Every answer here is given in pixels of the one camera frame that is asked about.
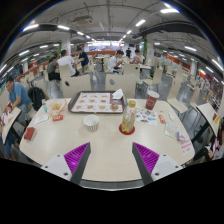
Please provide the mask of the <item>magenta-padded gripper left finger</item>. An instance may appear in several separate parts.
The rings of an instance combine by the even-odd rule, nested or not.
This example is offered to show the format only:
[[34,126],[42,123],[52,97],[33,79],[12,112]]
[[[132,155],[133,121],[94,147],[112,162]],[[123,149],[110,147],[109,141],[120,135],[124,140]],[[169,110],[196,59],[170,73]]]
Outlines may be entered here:
[[56,154],[42,169],[79,185],[90,153],[90,143],[87,142],[66,154]]

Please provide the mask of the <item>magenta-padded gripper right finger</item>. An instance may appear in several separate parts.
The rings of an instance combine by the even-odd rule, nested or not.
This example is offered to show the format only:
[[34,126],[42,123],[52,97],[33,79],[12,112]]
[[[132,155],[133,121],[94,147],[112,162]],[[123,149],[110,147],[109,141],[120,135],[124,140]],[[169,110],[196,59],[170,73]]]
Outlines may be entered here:
[[138,143],[133,144],[132,153],[145,185],[182,169],[169,155],[159,155]]

